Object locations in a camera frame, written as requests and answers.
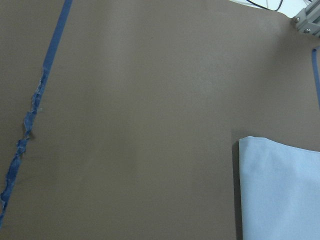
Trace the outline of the aluminium frame post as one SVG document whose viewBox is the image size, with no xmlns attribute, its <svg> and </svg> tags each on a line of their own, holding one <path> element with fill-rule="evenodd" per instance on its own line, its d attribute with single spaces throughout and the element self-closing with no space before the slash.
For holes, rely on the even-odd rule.
<svg viewBox="0 0 320 240">
<path fill-rule="evenodd" d="M 299 33 L 320 38 L 320 0 L 303 0 L 302 8 L 291 20 Z"/>
</svg>

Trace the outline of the light blue t-shirt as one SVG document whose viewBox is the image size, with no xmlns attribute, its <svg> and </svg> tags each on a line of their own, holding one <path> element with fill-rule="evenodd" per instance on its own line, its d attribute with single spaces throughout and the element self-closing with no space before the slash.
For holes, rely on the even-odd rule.
<svg viewBox="0 0 320 240">
<path fill-rule="evenodd" d="M 263 137 L 239 140 L 245 240 L 320 238 L 320 154 Z"/>
</svg>

